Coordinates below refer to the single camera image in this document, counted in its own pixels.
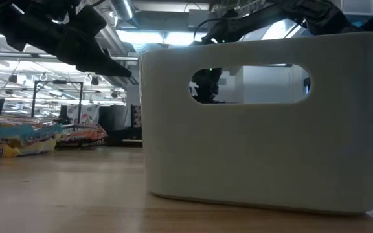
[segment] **black cable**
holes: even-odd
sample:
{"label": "black cable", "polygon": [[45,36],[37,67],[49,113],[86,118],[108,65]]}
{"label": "black cable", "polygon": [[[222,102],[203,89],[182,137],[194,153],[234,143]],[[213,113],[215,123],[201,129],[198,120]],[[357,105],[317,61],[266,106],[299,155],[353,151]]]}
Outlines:
{"label": "black cable", "polygon": [[223,21],[223,20],[227,20],[227,19],[225,19],[225,18],[207,19],[207,20],[205,20],[204,22],[200,23],[200,24],[197,26],[197,28],[195,29],[195,31],[194,31],[194,41],[195,41],[195,36],[196,36],[197,31],[198,31],[198,29],[200,28],[200,26],[204,25],[205,23],[211,22],[211,21]]}
{"label": "black cable", "polygon": [[97,2],[95,2],[95,3],[93,3],[93,4],[90,5],[90,6],[91,6],[91,7],[96,7],[96,6],[98,6],[98,5],[102,4],[102,3],[104,3],[104,1],[106,1],[106,0],[99,0],[99,1],[97,1]]}
{"label": "black cable", "polygon": [[[189,3],[186,4],[186,6],[184,8],[184,12],[185,12],[185,10],[187,10],[188,5],[191,4],[191,3],[192,2],[189,2]],[[198,4],[196,4],[196,3],[192,3],[192,4],[196,5],[201,10],[201,7]]]}

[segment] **wooden tabletop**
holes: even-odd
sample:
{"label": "wooden tabletop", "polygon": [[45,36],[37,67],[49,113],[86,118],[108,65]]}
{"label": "wooden tabletop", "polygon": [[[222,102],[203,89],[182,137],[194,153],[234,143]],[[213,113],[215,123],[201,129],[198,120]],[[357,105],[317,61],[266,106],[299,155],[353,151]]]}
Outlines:
{"label": "wooden tabletop", "polygon": [[0,158],[0,232],[373,232],[356,217],[175,201],[145,189],[141,149]]}

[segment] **wooden table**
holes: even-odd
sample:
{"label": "wooden table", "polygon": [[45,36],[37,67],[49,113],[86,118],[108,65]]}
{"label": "wooden table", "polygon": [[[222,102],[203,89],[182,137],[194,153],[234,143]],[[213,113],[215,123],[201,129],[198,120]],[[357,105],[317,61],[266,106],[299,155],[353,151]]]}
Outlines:
{"label": "wooden table", "polygon": [[373,232],[335,217],[174,201],[145,189],[141,149],[0,158],[0,232]]}

